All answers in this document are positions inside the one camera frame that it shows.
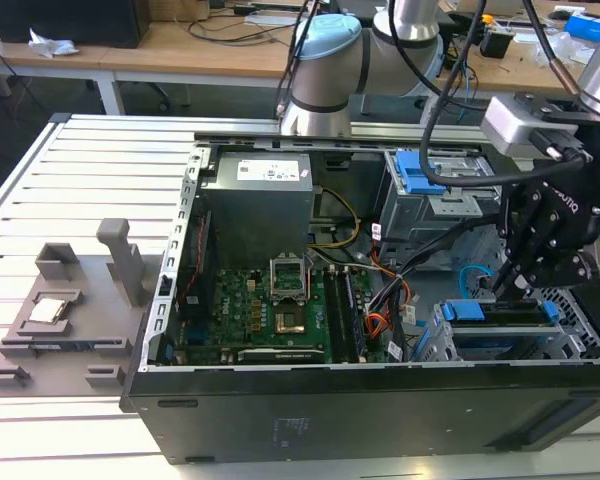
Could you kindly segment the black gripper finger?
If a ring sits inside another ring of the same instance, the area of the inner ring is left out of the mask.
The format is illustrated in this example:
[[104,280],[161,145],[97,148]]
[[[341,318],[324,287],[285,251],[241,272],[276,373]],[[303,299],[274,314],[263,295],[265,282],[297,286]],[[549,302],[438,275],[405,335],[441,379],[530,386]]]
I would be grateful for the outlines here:
[[503,189],[497,228],[505,244],[503,264],[494,280],[497,300],[518,300],[526,291],[528,273],[556,222],[549,219],[548,195],[546,182],[526,182]]
[[526,289],[571,288],[600,280],[600,268],[595,257],[585,251],[568,251],[555,256],[545,255],[521,269],[519,275]]

